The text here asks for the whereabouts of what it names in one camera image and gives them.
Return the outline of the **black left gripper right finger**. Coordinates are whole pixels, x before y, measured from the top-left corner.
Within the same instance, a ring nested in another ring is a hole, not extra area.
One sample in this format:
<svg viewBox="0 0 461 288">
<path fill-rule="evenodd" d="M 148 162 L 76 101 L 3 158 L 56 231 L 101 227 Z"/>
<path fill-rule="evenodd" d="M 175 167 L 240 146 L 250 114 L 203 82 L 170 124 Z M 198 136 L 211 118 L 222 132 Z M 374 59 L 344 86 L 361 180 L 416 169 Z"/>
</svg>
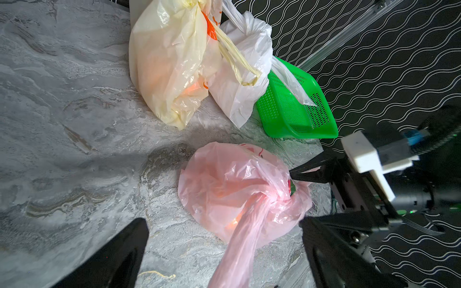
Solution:
<svg viewBox="0 0 461 288">
<path fill-rule="evenodd" d="M 380 273 L 319 218 L 300 222 L 303 244 L 318 288 L 405 288 L 407 283 Z"/>
</svg>

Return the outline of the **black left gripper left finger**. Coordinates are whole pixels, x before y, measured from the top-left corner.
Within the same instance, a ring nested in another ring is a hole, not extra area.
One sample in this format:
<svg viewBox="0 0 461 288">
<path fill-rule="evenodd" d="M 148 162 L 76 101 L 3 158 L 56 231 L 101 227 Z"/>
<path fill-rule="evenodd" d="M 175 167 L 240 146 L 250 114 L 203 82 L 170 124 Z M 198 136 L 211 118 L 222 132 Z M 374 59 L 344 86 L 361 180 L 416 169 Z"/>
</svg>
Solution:
<svg viewBox="0 0 461 288">
<path fill-rule="evenodd" d="M 54 284 L 55 288 L 133 288 L 149 230 L 136 218 L 85 263 Z"/>
</svg>

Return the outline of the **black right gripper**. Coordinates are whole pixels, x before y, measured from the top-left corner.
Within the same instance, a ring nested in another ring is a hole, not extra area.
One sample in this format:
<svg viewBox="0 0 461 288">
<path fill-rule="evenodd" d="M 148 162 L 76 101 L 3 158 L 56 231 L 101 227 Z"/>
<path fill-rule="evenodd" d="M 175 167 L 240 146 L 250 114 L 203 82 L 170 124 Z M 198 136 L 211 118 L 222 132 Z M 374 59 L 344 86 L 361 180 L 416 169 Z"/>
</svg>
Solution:
<svg viewBox="0 0 461 288">
<path fill-rule="evenodd" d="M 359 252 L 404 225 L 371 174 L 356 172 L 338 152 L 323 151 L 289 174 L 296 181 L 330 184 L 342 212 L 318 221 Z"/>
</svg>

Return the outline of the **pink plastic bag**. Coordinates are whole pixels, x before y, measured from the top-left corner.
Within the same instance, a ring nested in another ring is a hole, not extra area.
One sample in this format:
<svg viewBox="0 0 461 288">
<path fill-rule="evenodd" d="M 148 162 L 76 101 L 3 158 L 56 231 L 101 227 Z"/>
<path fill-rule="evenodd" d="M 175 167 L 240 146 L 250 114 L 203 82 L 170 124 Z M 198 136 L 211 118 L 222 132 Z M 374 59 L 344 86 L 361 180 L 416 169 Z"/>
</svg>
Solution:
<svg viewBox="0 0 461 288">
<path fill-rule="evenodd" d="M 312 207 L 308 184 L 294 181 L 281 159 L 252 144 L 199 148 L 181 169 L 178 197 L 227 244 L 211 288 L 246 288 L 256 250 L 289 233 Z"/>
</svg>

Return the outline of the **white plastic bag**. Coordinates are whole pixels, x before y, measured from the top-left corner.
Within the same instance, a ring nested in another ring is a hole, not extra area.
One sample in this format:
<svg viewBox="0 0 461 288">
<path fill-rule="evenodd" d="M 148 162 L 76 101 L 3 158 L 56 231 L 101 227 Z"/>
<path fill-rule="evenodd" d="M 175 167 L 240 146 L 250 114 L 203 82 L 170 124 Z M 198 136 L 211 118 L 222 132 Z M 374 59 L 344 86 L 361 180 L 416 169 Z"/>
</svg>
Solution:
<svg viewBox="0 0 461 288">
<path fill-rule="evenodd" d="M 228 20 L 217 37 L 223 61 L 210 84 L 210 94 L 236 128 L 251 117 L 255 103 L 265 94 L 274 73 L 303 105 L 314 106 L 292 72 L 273 55 L 272 27 L 253 16 L 240 13 L 231 1 L 223 1 Z"/>
</svg>

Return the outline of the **yellow plastic bag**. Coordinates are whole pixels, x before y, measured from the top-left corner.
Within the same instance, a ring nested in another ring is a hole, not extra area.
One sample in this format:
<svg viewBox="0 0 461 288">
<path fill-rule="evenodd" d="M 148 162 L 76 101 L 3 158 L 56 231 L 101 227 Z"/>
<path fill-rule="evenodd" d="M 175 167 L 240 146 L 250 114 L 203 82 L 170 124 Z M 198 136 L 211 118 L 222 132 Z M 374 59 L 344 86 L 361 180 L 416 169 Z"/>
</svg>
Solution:
<svg viewBox="0 0 461 288">
<path fill-rule="evenodd" d="M 158 119 L 183 130 L 223 61 L 222 1 L 130 1 L 129 7 L 131 80 Z"/>
</svg>

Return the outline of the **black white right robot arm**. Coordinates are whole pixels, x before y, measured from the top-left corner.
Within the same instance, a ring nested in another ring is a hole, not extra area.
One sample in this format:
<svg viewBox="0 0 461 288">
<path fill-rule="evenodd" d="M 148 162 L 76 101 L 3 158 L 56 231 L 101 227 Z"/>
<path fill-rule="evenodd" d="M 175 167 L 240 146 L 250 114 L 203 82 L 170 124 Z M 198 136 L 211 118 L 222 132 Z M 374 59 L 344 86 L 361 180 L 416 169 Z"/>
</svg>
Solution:
<svg viewBox="0 0 461 288">
<path fill-rule="evenodd" d="M 417 128 L 397 131 L 389 122 L 341 139 L 343 152 L 325 150 L 290 171 L 293 180 L 329 184 L 344 216 L 321 223 L 361 248 L 401 225 L 439 236 L 411 214 L 461 208 L 461 109 L 444 106 Z"/>
</svg>

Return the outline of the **green plastic basket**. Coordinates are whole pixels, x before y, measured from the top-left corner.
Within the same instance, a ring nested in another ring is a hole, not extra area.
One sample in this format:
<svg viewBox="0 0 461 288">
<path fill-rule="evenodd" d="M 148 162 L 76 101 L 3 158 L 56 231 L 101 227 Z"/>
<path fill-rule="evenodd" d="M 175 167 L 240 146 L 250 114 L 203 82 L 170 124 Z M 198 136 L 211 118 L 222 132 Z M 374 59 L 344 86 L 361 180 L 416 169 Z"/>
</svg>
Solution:
<svg viewBox="0 0 461 288">
<path fill-rule="evenodd" d="M 270 72 L 267 91 L 256 102 L 266 134 L 271 138 L 337 138 L 336 121 L 317 81 L 289 62 L 280 62 L 294 75 L 314 105 L 301 104 L 276 74 Z"/>
</svg>

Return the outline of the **aluminium corner post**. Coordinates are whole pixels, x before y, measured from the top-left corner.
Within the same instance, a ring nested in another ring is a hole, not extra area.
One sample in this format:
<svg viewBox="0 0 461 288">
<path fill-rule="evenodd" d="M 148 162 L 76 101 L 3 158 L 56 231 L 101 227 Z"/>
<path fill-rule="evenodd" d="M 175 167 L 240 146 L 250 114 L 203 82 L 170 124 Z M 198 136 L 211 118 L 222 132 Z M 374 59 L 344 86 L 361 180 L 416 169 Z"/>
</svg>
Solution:
<svg viewBox="0 0 461 288">
<path fill-rule="evenodd" d="M 401 2 L 402 0 L 376 1 L 363 15 L 346 26 L 346 28 L 341 30 L 341 32 L 339 32 L 331 40 L 323 44 L 319 50 L 311 54 L 298 67 L 305 72 L 309 72 L 314 66 L 323 61 L 335 50 L 342 47 L 357 34 L 363 32 L 368 26 L 383 17 L 386 13 L 390 12 Z"/>
</svg>

